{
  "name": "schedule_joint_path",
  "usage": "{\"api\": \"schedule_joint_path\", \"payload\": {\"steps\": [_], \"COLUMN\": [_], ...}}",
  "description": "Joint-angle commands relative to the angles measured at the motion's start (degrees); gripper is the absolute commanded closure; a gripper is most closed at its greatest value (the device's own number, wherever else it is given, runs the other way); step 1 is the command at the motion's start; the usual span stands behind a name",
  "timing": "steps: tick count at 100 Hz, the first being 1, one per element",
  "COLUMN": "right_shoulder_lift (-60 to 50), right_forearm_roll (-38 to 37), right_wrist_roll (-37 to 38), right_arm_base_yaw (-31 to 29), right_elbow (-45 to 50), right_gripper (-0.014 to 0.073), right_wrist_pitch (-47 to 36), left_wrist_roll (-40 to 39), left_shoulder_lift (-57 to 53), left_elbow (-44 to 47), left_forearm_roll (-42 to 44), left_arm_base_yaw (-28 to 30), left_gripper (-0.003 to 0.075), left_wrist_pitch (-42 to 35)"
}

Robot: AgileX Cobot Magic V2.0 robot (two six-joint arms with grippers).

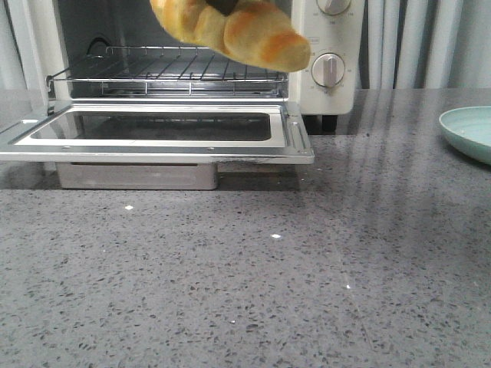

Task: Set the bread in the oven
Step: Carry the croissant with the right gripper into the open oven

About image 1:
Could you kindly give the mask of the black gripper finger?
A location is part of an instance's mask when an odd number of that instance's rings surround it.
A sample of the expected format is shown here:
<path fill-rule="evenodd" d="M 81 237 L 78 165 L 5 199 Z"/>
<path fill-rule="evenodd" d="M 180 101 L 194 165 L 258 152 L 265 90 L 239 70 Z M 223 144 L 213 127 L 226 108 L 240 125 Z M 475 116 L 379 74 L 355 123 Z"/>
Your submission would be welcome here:
<path fill-rule="evenodd" d="M 239 0 L 206 0 L 206 4 L 214 7 L 225 16 L 231 15 Z"/>

